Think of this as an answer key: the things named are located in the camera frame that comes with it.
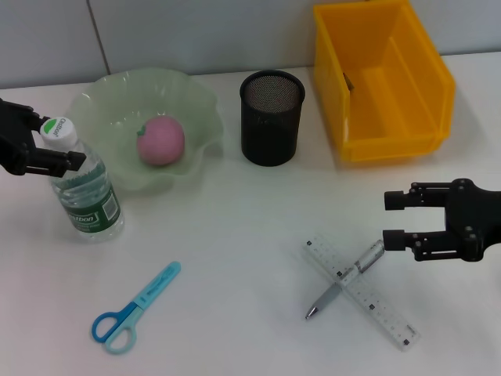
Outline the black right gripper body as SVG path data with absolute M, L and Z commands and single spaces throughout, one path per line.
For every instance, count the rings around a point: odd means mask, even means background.
M 458 257 L 479 262 L 500 242 L 500 192 L 484 190 L 470 179 L 451 182 L 445 200 L 445 228 L 456 238 Z

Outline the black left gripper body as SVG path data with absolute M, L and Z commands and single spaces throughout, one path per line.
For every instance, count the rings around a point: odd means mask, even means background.
M 31 137 L 26 121 L 30 113 L 30 107 L 1 99 L 1 166 L 11 175 L 25 174 Z

